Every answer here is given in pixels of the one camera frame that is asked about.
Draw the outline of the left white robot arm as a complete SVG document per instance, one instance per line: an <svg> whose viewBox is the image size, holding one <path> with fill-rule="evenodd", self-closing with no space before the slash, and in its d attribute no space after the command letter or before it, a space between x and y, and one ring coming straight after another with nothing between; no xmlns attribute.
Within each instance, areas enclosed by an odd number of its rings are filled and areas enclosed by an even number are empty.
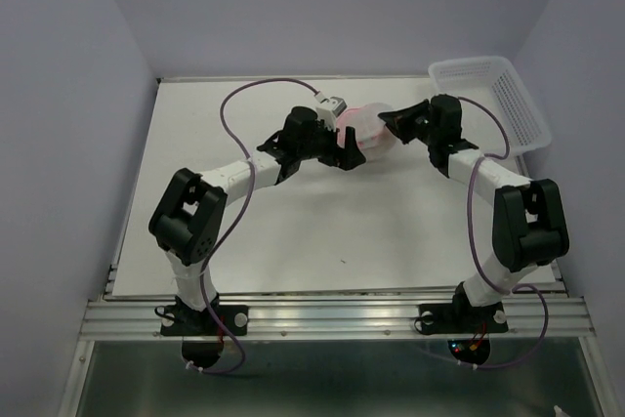
<svg viewBox="0 0 625 417"><path fill-rule="evenodd" d="M316 109L295 106L283 127L244 159L216 170L194 173L183 168L174 174L148 231L170 261L177 297L186 306L184 322L194 332L208 332L217 323L218 311L210 304L217 291L207 262L224 242L219 232L230 204L242 198L246 209L254 191L285 182L307 160L344 171L366 162L355 129L336 129L346 109L336 98Z"/></svg>

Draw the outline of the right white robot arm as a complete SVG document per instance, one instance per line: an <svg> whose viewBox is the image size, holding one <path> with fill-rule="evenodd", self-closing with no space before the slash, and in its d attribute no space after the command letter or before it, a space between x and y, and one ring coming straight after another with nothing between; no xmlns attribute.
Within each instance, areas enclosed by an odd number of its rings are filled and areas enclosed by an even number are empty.
<svg viewBox="0 0 625 417"><path fill-rule="evenodd" d="M467 228L474 227L474 198L492 208L492 253L475 260L476 274L459 286L461 299L449 306L452 323L471 329L484 307L498 303L540 266L564 256L570 247L560 189L550 179L531 180L503 166L511 151L485 153L463 136L463 97L437 95L414 106L380 113L403 144L419 141L444 177L467 188Z"/></svg>

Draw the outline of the white mesh laundry bag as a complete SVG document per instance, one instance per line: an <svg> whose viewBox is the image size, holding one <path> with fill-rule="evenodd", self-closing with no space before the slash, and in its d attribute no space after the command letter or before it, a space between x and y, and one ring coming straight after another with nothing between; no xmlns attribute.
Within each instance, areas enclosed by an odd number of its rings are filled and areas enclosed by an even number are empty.
<svg viewBox="0 0 625 417"><path fill-rule="evenodd" d="M393 108L384 103L346 109L336 122L339 146L345 146L346 129L352 127L355 130L357 147L367 162L384 157L396 145L396 137L379 118L380 113L388 111L393 111Z"/></svg>

